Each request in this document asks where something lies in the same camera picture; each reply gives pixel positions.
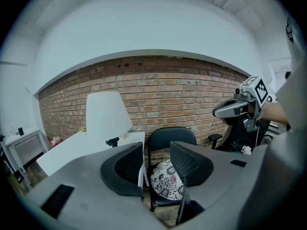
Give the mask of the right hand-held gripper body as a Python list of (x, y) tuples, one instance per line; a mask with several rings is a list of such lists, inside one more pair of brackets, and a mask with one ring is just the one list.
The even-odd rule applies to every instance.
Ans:
[(232, 99), (213, 109), (213, 116), (227, 122), (230, 118), (238, 118), (238, 123), (248, 132), (255, 131), (260, 128), (260, 118), (276, 120), (276, 103), (268, 102), (271, 99), (262, 78), (249, 77), (235, 89)]

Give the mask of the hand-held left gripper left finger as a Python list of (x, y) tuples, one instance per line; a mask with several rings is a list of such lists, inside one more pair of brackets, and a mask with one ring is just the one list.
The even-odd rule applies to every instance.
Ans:
[(142, 165), (143, 143), (137, 142), (104, 161), (100, 177), (109, 189), (120, 196), (143, 197), (142, 188), (138, 186)]

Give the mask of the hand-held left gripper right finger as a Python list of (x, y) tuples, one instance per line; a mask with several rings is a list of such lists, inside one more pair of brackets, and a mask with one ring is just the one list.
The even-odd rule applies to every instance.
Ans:
[(205, 208), (189, 196), (189, 188), (204, 183), (212, 174), (213, 162), (177, 141), (170, 142), (170, 160), (183, 183), (183, 196), (178, 210), (176, 224), (182, 224)]

